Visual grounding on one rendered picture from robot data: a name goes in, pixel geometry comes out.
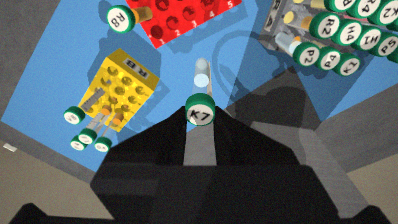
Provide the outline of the blue bench mat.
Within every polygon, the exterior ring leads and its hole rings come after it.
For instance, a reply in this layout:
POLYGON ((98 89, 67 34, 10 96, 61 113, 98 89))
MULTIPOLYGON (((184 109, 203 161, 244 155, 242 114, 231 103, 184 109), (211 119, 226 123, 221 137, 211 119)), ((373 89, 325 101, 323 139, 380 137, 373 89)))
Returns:
POLYGON ((398 83, 398 64, 368 51, 355 50, 359 69, 341 77, 314 65, 302 67, 289 54, 267 49, 257 40, 271 3, 242 0, 156 49, 140 23, 122 34, 108 25, 108 9, 129 7, 126 0, 61 0, 1 121, 96 172, 108 151, 98 151, 96 140, 83 151, 70 145, 93 117, 85 113, 73 125, 63 113, 81 102, 104 59, 119 48, 160 80, 116 132, 112 146, 185 106, 201 57, 210 61, 212 97, 222 110, 292 65, 321 122, 398 83))

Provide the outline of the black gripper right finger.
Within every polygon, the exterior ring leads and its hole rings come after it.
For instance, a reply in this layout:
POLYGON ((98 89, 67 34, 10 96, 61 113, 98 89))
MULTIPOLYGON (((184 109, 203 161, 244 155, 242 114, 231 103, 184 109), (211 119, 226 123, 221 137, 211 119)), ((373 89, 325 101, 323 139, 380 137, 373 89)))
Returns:
POLYGON ((219 106, 213 128, 217 165, 301 165, 291 148, 232 118, 219 106))

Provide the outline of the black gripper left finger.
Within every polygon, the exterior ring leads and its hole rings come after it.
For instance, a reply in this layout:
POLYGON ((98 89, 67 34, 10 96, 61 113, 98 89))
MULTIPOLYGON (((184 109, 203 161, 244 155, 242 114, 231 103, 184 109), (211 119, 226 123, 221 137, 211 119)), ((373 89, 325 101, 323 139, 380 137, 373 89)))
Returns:
POLYGON ((186 132, 185 106, 182 106, 163 121, 111 147, 101 164, 139 162, 183 165, 186 132))

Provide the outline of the yellow rack with round wells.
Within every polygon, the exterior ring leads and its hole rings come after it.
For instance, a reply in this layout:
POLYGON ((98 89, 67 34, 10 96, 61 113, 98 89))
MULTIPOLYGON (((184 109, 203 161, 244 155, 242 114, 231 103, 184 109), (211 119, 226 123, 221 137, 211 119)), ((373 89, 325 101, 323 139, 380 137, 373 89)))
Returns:
POLYGON ((86 91, 84 97, 97 87, 101 87, 105 91, 105 94, 86 114, 94 118, 104 105, 110 106, 112 114, 105 125, 108 126, 115 113, 121 113, 124 115, 124 119, 117 130, 119 132, 154 92, 159 80, 156 75, 119 48, 106 57, 86 91), (105 82, 109 80, 108 78, 112 84, 105 82), (118 102, 113 101, 111 99, 113 97, 116 97, 118 102), (124 108, 125 104, 129 106, 129 109, 124 108))

